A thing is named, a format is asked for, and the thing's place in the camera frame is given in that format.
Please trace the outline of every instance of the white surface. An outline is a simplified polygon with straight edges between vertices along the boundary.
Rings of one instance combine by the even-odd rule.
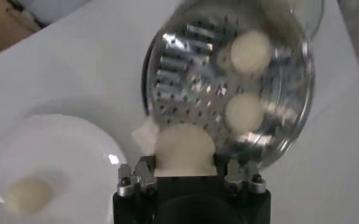
[[[36,115],[0,138],[0,223],[112,224],[111,198],[126,162],[117,143],[78,117]],[[36,214],[10,214],[7,192],[17,181],[41,178],[54,196]]]
[[[37,112],[80,116],[113,136],[134,163],[146,153],[131,138],[145,119],[143,58],[177,1],[95,0],[1,53],[0,134]],[[325,1],[312,119],[266,171],[272,223],[359,223],[359,86],[338,99],[359,69],[336,1]]]
[[[272,223],[359,223],[359,83],[307,124],[263,174]]]

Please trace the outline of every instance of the white plate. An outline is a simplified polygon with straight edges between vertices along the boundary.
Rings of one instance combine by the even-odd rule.
[[[118,144],[86,120],[30,117],[0,137],[0,223],[113,223],[117,169],[125,161]],[[7,189],[25,177],[46,180],[54,197],[36,214],[9,214]]]

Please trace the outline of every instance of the bolt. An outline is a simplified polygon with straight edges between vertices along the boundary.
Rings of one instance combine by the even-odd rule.
[[[122,178],[121,178],[121,185],[122,185],[122,186],[128,186],[128,185],[130,185],[130,178],[129,178],[129,177],[122,177]]]
[[[252,176],[251,181],[254,182],[254,183],[257,183],[257,184],[263,183],[262,176],[259,175],[259,174],[255,174],[254,176]]]

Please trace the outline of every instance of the white table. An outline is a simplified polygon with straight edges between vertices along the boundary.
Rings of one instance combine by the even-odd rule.
[[[0,134],[62,113],[113,136],[134,163],[141,67],[179,0],[95,0],[0,53]],[[272,223],[359,223],[359,68],[335,0],[315,39],[316,97],[292,151],[265,172]]]

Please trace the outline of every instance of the metal clamp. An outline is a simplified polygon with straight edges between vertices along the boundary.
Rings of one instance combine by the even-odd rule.
[[[231,159],[227,165],[228,173],[224,177],[224,185],[228,191],[239,193],[243,188],[244,174],[240,173],[237,160]]]
[[[153,194],[157,190],[157,179],[151,174],[147,163],[139,161],[135,173],[139,177],[140,189],[145,194]]]
[[[259,174],[258,165],[255,161],[248,161],[245,165],[248,191],[255,194],[266,192],[266,181]]]
[[[135,193],[136,179],[132,176],[132,169],[128,164],[121,164],[118,169],[117,192],[120,197],[129,197]]]

